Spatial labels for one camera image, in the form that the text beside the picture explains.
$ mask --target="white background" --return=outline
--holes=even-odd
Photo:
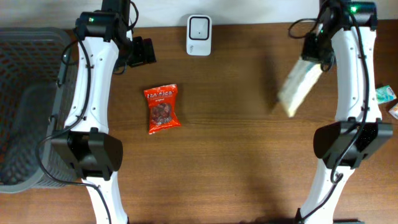
[[[318,0],[135,0],[138,27],[185,26],[188,15],[206,14],[213,24],[292,22],[316,17]],[[83,11],[101,9],[102,0],[0,0],[0,27],[70,29]],[[398,19],[398,0],[376,0],[379,19]]]

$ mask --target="plastic container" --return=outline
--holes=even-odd
[[[56,28],[0,29],[0,192],[63,185],[44,176],[36,162],[36,144],[62,129],[75,89],[76,66],[60,57],[70,43]],[[50,142],[40,149],[42,162],[56,178],[75,180]]]

